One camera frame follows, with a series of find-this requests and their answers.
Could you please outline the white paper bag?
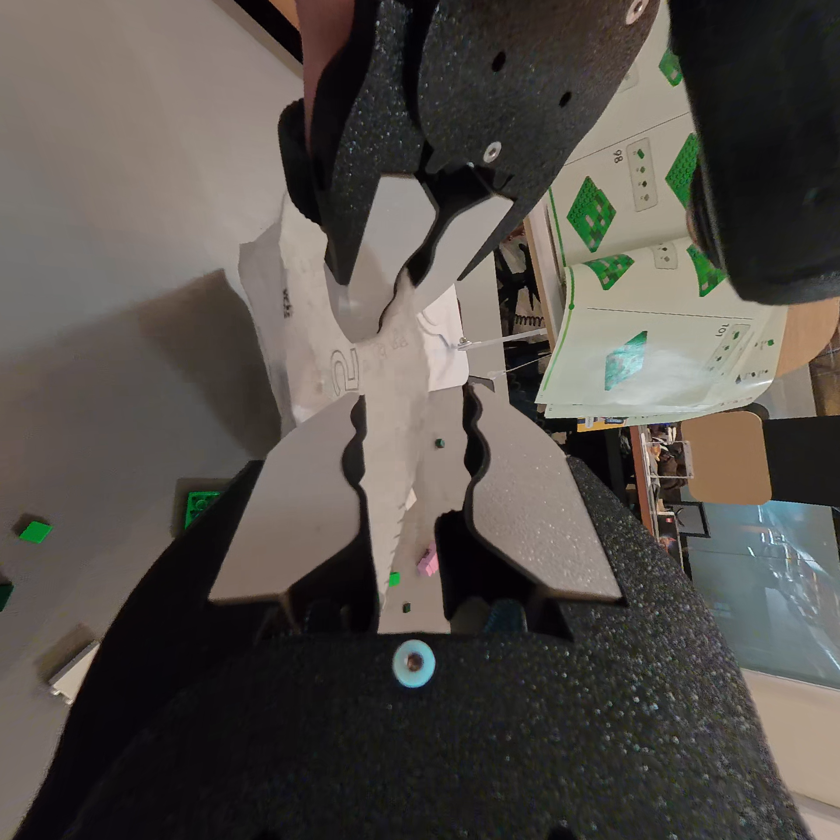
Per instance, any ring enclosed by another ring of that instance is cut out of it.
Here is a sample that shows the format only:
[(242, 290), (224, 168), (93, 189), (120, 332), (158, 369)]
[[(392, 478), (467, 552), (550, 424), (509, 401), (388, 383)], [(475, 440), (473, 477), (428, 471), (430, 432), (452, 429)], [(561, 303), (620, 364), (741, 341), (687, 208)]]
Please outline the white paper bag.
[(346, 394), (364, 397), (360, 485), (373, 516), (372, 557), (384, 596), (420, 458), (429, 362), (406, 281), (374, 338), (352, 342), (344, 335), (329, 303), (326, 244), (285, 193), (276, 222), (240, 246), (238, 278), (285, 434)]

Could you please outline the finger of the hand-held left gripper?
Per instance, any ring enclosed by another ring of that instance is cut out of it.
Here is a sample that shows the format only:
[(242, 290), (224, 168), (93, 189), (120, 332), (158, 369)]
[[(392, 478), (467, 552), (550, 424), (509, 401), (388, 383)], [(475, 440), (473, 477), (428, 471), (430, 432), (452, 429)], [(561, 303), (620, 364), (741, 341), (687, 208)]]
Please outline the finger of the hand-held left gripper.
[(400, 275), (435, 218), (436, 211), (415, 176), (380, 178), (350, 281), (343, 287), (343, 332), (349, 340), (370, 340), (380, 331)]
[(438, 219), (433, 223), (407, 263), (415, 308), (427, 308), (469, 270), (512, 206), (507, 197), (489, 196), (445, 222)]

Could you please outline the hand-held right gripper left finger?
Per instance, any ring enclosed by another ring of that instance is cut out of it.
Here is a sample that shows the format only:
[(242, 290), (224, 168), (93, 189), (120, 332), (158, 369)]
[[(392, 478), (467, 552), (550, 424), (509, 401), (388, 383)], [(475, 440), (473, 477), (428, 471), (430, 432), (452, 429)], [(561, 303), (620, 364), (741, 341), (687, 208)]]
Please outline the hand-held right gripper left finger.
[(209, 593), (253, 601), (288, 591), (361, 530), (359, 492), (344, 474), (359, 397), (345, 395), (281, 439), (266, 457)]

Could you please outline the person's left hand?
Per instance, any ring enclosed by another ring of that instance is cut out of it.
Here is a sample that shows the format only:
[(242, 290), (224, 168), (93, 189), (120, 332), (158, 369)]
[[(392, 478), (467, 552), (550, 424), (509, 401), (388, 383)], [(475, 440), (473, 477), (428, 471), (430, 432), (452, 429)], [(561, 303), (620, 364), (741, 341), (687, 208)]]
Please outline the person's left hand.
[(355, 1), (296, 1), (307, 129), (321, 74), (350, 37), (355, 5)]

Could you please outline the large green studded plate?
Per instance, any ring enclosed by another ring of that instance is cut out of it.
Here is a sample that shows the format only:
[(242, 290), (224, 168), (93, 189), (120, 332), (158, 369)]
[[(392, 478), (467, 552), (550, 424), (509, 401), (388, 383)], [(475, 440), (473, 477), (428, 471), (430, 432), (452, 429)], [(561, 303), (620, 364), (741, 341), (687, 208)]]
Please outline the large green studded plate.
[(223, 495), (221, 490), (189, 490), (185, 495), (183, 512), (183, 529), (188, 530), (195, 520), (199, 519), (215, 500)]

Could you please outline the brick instruction booklet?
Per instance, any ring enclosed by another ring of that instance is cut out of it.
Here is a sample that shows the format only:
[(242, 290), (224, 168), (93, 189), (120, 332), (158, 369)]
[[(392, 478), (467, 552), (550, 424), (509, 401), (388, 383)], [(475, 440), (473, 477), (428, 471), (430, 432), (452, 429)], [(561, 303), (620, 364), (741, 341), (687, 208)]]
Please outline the brick instruction booklet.
[(543, 201), (564, 292), (547, 417), (699, 416), (775, 376), (787, 309), (742, 300), (688, 234), (699, 140), (668, 40), (657, 21)]

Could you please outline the large cream brick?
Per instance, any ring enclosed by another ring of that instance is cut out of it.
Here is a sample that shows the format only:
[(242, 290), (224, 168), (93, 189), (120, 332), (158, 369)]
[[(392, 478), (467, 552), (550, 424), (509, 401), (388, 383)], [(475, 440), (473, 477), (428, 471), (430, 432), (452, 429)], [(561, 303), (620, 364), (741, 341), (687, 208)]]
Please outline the large cream brick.
[(53, 697), (68, 707), (74, 704), (100, 645), (100, 639), (85, 624), (76, 625), (56, 642), (51, 649), (46, 677)]

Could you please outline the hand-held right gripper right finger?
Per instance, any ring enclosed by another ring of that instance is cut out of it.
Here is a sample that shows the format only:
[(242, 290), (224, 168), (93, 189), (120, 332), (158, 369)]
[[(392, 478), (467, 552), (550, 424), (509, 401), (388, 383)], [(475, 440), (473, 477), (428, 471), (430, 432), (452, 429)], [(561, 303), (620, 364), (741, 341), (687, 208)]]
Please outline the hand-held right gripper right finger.
[(622, 591), (569, 460), (552, 438), (483, 384), (465, 388), (476, 538), (552, 595), (616, 603)]

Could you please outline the tan chair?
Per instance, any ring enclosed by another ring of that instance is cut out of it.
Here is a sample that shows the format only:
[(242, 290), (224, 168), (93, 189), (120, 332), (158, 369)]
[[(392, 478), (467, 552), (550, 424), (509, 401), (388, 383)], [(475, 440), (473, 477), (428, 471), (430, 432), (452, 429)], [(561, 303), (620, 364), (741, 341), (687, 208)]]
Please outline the tan chair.
[(689, 445), (689, 493), (704, 503), (759, 506), (773, 491), (762, 418), (750, 411), (715, 413), (681, 423)]

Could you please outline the grey desk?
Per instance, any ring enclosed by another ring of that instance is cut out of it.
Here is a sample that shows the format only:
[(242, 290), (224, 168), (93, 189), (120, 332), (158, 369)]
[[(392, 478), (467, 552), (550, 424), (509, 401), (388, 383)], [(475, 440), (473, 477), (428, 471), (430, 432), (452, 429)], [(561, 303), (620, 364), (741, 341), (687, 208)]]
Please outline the grey desk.
[[(236, 2), (2, 2), (2, 838), (65, 838), (277, 612), (207, 596), (280, 436), (232, 280), (302, 96)], [(223, 495), (184, 530), (189, 490)], [(78, 624), (101, 645), (68, 707), (47, 668)]]

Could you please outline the large window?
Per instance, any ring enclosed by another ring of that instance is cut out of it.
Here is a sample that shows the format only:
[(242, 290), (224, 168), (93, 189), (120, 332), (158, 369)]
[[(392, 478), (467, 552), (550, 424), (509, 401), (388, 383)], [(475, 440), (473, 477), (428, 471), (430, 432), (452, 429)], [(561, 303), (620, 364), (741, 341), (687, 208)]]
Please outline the large window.
[(688, 537), (694, 586), (738, 664), (839, 688), (838, 509), (703, 503)]

